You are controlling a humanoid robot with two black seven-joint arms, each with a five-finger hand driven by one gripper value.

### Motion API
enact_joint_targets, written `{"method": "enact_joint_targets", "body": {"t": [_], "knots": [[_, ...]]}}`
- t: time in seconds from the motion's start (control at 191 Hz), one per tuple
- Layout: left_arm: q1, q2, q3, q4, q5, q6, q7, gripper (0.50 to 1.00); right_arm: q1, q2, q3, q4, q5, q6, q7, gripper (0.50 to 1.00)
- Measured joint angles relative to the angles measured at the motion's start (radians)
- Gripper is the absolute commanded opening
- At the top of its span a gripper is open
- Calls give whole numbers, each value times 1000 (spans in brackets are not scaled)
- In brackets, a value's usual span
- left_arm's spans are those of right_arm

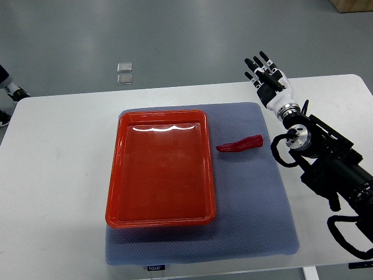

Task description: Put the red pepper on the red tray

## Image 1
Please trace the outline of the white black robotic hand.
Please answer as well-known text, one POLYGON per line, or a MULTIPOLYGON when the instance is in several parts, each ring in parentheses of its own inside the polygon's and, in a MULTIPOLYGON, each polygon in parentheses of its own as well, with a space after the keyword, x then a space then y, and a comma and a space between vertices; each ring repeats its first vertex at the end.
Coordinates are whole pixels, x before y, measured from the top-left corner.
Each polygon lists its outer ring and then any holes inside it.
POLYGON ((290 114, 300 112, 300 106, 293 99, 293 87, 284 72, 264 52, 259 55, 244 59, 250 69, 245 76, 255 87, 261 103, 283 121, 290 114))

